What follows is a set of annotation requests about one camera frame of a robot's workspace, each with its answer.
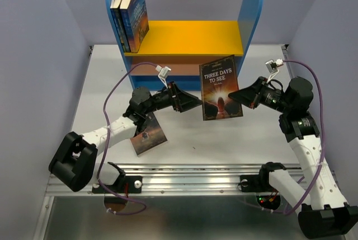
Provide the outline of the Three Days to See book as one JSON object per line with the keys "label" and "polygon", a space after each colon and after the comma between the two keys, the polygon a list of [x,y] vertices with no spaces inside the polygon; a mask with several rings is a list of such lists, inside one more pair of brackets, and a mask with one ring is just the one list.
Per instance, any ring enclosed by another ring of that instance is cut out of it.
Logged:
{"label": "Three Days to See book", "polygon": [[199,65],[202,119],[242,117],[242,105],[229,94],[239,90],[234,55]]}

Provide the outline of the A Tale of Two Cities book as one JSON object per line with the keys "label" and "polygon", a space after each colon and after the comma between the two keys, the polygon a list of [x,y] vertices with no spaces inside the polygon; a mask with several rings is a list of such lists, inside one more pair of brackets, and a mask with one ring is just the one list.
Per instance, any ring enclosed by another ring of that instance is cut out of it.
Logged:
{"label": "A Tale of Two Cities book", "polygon": [[148,114],[145,122],[145,129],[130,139],[137,156],[141,156],[145,152],[167,142],[165,133],[163,132],[154,113]]}

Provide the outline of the Jane Eyre book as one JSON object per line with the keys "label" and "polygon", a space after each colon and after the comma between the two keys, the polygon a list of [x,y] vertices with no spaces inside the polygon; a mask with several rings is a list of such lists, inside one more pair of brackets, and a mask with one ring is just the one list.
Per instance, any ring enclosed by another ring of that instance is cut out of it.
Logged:
{"label": "Jane Eyre book", "polygon": [[147,5],[145,0],[131,0],[128,8],[129,25],[127,38],[132,53],[137,53],[149,31]]}

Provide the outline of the Animal Farm book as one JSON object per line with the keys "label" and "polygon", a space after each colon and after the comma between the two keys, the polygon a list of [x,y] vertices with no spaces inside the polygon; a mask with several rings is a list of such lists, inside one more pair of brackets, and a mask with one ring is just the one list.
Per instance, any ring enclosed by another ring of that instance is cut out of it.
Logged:
{"label": "Animal Farm book", "polygon": [[120,40],[120,44],[122,46],[122,49],[123,51],[126,50],[125,48],[125,44],[124,44],[124,41],[123,41],[123,38],[121,36],[121,26],[120,26],[120,23],[119,23],[119,18],[117,16],[117,13],[116,13],[116,9],[115,9],[115,1],[116,0],[111,0],[111,3],[110,3],[110,10],[111,10],[111,14],[112,14],[112,18],[114,20],[114,24],[115,24],[115,28],[116,28],[116,31],[118,33],[118,37],[119,37],[119,40]]}

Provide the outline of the Nineteen Eighty-Four book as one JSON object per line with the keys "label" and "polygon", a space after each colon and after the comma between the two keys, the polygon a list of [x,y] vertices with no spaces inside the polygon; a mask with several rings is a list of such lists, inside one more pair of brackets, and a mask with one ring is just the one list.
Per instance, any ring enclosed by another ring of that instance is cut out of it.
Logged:
{"label": "Nineteen Eighty-Four book", "polygon": [[129,48],[130,48],[128,50],[128,52],[131,53],[135,49],[134,34],[133,34],[133,28],[132,28],[131,19],[130,19],[130,15],[131,15],[130,2],[131,2],[131,0],[118,0],[118,1],[119,1],[118,9],[121,13],[121,18],[122,18],[125,33],[126,33],[126,38],[127,38]]}

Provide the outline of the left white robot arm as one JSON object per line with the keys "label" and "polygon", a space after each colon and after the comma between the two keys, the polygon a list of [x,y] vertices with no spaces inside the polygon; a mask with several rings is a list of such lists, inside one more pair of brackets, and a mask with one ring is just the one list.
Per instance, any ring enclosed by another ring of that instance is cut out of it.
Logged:
{"label": "left white robot arm", "polygon": [[84,134],[66,134],[49,164],[49,172],[73,192],[88,184],[103,184],[113,192],[124,187],[125,172],[114,163],[97,163],[112,146],[143,132],[148,115],[172,107],[185,112],[202,105],[202,101],[170,82],[156,94],[146,87],[133,90],[129,106],[121,117],[106,126]]}

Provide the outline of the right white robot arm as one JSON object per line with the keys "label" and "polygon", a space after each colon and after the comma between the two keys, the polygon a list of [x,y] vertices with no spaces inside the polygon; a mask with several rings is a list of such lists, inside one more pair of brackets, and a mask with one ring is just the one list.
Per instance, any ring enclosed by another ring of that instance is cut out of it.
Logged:
{"label": "right white robot arm", "polygon": [[280,112],[280,129],[309,186],[303,189],[283,164],[267,162],[258,174],[241,177],[241,190],[278,191],[297,214],[308,239],[344,235],[357,223],[357,207],[349,205],[339,190],[324,157],[323,137],[308,111],[312,89],[312,84],[301,77],[291,79],[286,90],[274,88],[268,79],[259,77],[251,86],[228,95],[250,109],[265,105]]}

